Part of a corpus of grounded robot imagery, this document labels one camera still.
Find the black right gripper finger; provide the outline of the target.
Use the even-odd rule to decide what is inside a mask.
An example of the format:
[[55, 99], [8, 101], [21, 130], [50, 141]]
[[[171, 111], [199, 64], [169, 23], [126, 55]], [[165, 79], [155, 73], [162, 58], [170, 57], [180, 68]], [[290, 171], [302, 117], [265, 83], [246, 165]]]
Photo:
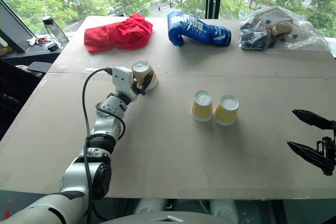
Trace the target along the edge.
[[318, 152], [308, 146], [292, 141], [287, 141], [287, 144], [297, 155], [302, 157], [305, 161], [320, 168], [326, 176], [332, 175], [335, 167], [335, 161], [324, 157], [321, 152]]
[[335, 121], [325, 119], [324, 117], [307, 110], [292, 110], [292, 113], [301, 121], [311, 126], [316, 126], [322, 130], [334, 130]]

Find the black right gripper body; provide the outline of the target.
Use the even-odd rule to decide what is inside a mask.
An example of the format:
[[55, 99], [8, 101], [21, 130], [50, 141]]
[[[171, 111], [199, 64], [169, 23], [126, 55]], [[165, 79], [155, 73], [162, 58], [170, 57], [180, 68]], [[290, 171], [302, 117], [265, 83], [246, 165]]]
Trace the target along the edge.
[[322, 140], [317, 141], [317, 151], [322, 153], [326, 159], [335, 160], [335, 120], [330, 120], [328, 124], [319, 126], [322, 130], [332, 130], [334, 137], [323, 137]]

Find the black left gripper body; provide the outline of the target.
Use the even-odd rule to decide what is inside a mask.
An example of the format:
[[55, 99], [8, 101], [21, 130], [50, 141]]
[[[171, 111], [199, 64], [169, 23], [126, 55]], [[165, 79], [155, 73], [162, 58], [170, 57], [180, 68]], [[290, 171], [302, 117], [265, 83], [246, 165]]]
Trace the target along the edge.
[[142, 84], [138, 84], [137, 81], [133, 81], [131, 86], [132, 91], [135, 93], [135, 95], [145, 95], [145, 89], [146, 87]]

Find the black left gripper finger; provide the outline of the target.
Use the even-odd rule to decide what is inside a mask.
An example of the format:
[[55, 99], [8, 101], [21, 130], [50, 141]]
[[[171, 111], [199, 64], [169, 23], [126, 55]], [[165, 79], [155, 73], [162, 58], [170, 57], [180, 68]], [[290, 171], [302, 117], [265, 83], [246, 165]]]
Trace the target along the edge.
[[143, 79], [143, 83], [141, 84], [141, 89], [143, 91], [147, 91], [147, 90], [150, 90], [152, 89], [152, 79], [153, 79], [153, 74], [154, 72], [153, 71], [150, 71]]

